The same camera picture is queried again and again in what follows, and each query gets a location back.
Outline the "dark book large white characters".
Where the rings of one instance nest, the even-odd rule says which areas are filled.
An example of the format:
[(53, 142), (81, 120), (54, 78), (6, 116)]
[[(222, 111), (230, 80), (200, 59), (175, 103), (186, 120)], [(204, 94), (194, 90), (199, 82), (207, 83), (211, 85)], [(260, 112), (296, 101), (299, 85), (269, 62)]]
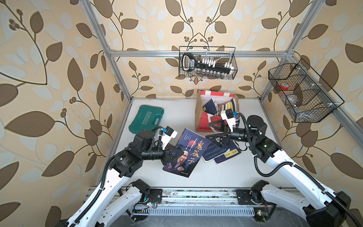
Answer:
[(184, 155), (164, 165), (163, 170), (175, 175), (190, 177), (210, 144), (211, 141), (201, 135), (189, 129), (184, 129), (175, 146), (183, 150)]

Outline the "red and burlap canvas bag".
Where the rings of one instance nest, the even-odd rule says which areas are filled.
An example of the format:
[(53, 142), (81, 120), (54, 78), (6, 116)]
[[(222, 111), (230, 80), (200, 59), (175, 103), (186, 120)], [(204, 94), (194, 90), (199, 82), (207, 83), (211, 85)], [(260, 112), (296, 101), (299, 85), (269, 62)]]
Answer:
[(221, 112), (232, 109), (239, 111), (239, 98), (236, 94), (200, 91), (195, 109), (195, 130), (198, 132), (217, 132), (210, 123), (222, 119)]

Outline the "navy book with yellow label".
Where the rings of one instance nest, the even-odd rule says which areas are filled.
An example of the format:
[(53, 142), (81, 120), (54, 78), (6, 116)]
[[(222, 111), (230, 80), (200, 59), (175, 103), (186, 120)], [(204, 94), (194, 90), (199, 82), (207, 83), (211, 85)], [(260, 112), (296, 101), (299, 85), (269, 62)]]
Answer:
[(203, 112), (211, 114), (211, 115), (218, 115), (218, 105), (213, 100), (210, 99), (204, 106), (203, 106)]

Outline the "yellow cartoon man book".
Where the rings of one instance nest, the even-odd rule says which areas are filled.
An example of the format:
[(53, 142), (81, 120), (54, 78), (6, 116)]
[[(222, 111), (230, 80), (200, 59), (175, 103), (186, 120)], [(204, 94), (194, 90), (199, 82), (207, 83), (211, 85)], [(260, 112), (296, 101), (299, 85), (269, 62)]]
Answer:
[(234, 99), (219, 106), (220, 112), (228, 109), (232, 109), (233, 112), (236, 111), (236, 101)]

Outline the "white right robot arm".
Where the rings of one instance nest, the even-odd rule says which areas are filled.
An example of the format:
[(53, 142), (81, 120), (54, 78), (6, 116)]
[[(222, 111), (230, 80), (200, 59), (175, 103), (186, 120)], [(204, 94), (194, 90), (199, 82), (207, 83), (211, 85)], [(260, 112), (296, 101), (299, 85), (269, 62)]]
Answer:
[(260, 176), (271, 177), (280, 173), (301, 193), (298, 196), (260, 180), (251, 187), (254, 203), (274, 203), (305, 219), (311, 227), (339, 227), (347, 218), (357, 227), (362, 226), (349, 210), (351, 198), (344, 192), (337, 193), (328, 188), (295, 163), (265, 135), (267, 124), (261, 117), (251, 115), (245, 118), (241, 113), (232, 112), (209, 123), (209, 126), (215, 134), (207, 135), (206, 139), (218, 146), (229, 145), (233, 141), (248, 143)]

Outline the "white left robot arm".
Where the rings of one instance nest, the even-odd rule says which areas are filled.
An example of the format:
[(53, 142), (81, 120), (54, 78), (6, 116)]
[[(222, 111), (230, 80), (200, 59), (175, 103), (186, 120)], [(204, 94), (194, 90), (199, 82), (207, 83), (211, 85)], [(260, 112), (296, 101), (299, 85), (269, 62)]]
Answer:
[(169, 126), (160, 130), (155, 140), (155, 130), (141, 130), (122, 151), (112, 156), (102, 172), (100, 184), (84, 204), (68, 219), (60, 220), (58, 227), (109, 227), (130, 208), (151, 199), (150, 186), (141, 179), (134, 181), (127, 192), (112, 202), (145, 160), (160, 160), (167, 164), (176, 160), (183, 151), (170, 145), (177, 131)]

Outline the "green plastic tool case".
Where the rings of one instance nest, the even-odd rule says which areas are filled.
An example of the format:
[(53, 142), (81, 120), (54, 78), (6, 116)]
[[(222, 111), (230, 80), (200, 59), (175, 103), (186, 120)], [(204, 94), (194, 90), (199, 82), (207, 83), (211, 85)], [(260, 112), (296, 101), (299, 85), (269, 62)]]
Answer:
[(164, 109), (161, 107), (153, 107), (141, 105), (139, 110), (129, 125), (129, 131), (138, 134), (141, 130), (152, 130), (159, 126)]

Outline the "socket wrench set in basket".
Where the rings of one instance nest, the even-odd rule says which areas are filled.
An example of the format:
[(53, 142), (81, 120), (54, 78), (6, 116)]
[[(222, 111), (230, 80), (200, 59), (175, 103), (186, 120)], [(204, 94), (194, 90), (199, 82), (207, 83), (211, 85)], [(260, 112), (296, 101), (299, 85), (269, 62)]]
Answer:
[(212, 72), (222, 75), (234, 75), (238, 68), (235, 59), (227, 57), (226, 54), (217, 53), (215, 55), (207, 53), (184, 52), (180, 56), (180, 67), (184, 72)]

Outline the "red tape roll in basket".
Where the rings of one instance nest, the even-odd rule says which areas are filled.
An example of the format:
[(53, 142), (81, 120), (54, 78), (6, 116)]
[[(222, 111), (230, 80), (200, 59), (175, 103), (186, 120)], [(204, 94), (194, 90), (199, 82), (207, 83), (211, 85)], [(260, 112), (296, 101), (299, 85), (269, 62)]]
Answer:
[(288, 83), (281, 83), (280, 88), (282, 91), (287, 91), (290, 88), (290, 85)]

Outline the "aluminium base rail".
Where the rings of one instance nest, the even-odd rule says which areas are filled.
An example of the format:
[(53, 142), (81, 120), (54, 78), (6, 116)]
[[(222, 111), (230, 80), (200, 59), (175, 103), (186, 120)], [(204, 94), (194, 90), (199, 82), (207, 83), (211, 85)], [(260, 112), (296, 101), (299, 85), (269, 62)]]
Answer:
[(122, 187), (94, 220), (111, 224), (121, 215), (133, 216), (221, 216), (266, 218), (273, 209), (284, 208), (300, 217), (309, 202), (296, 193), (268, 186), (268, 201), (253, 202), (249, 189), (155, 188), (142, 192), (136, 187)]

